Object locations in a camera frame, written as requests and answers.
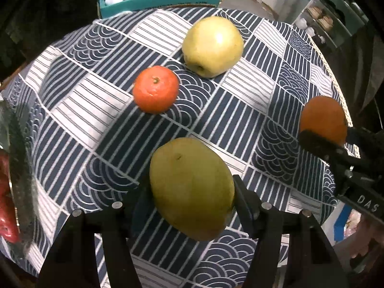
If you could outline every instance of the table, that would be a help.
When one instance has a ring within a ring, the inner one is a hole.
[[[188,29],[207,16],[231,20],[245,42],[240,61],[212,79],[188,71],[181,52]],[[161,115],[141,112],[131,95],[137,75],[153,65],[180,80],[176,103]],[[337,204],[333,176],[297,141],[303,105],[320,94],[339,101],[352,124],[335,77],[306,33],[244,11],[149,9],[64,36],[3,92],[27,140],[37,192],[34,241],[17,263],[37,275],[74,209],[96,211],[121,200],[154,150],[176,137],[212,148],[263,201],[295,213],[309,209],[323,223]],[[99,235],[95,243],[101,287],[109,287]],[[284,236],[279,265],[288,243]],[[131,252],[143,287],[235,287],[255,245],[236,214],[220,237],[196,242],[154,209]],[[15,258],[3,239],[0,249]]]

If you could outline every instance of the screw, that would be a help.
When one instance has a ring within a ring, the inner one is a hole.
[[[72,215],[74,217],[79,216],[82,213],[81,209],[76,209],[72,211]]]
[[[265,210],[270,210],[272,208],[272,205],[269,202],[263,202],[262,208]]]
[[[351,170],[345,170],[344,175],[345,175],[347,178],[349,178],[349,179],[350,179],[351,177],[353,177],[353,173],[352,173]]]
[[[119,209],[122,207],[122,202],[121,201],[115,201],[113,204],[112,204],[112,208],[114,209]]]
[[[306,209],[304,209],[301,213],[304,216],[306,216],[307,218],[309,218],[312,215],[312,213],[309,210],[306,210]]]

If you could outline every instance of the green apple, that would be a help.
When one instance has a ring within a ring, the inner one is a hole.
[[[243,48],[243,38],[235,25],[218,16],[195,23],[182,45],[187,68],[205,78],[232,68],[240,60]]]

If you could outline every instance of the tangerine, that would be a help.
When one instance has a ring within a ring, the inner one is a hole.
[[[135,80],[133,98],[139,108],[150,114],[168,110],[179,93],[179,79],[163,66],[143,70]]]
[[[347,120],[341,105],[331,97],[316,96],[304,106],[300,132],[310,130],[340,146],[347,137]]]

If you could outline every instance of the blue and white tablecloth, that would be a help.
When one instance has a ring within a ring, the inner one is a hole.
[[[181,52],[188,29],[207,16],[231,20],[245,43],[236,66],[213,79],[188,71]],[[180,80],[176,103],[161,115],[141,112],[131,95],[137,75],[153,65],[168,67]],[[333,176],[297,141],[301,110],[320,94],[343,102],[306,33],[244,11],[150,9],[66,35],[3,92],[20,121],[37,192],[34,241],[17,263],[37,275],[74,209],[96,211],[122,199],[156,148],[177,137],[212,148],[263,201],[296,213],[309,209],[324,222],[337,204]],[[99,235],[95,242],[106,288]],[[288,242],[283,236],[280,265]],[[235,287],[255,245],[237,215],[219,238],[196,242],[153,210],[131,252],[143,287]],[[14,259],[3,239],[0,249]]]

